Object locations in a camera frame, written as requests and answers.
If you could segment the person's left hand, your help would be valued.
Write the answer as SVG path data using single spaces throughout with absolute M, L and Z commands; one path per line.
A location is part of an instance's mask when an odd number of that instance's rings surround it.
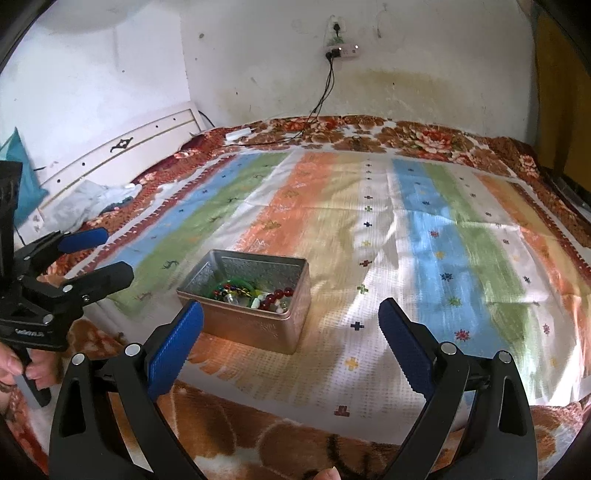
M 10 347 L 1 344 L 1 382 L 12 386 L 17 376 L 25 375 L 38 389 L 44 389 L 60 381 L 62 366 L 58 353 L 32 350 L 30 358 L 31 362 L 24 366 Z

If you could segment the person's right hand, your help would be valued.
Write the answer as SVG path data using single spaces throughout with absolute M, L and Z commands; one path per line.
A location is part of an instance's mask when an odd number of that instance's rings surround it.
M 335 466 L 318 472 L 312 480 L 341 480 L 341 475 Z

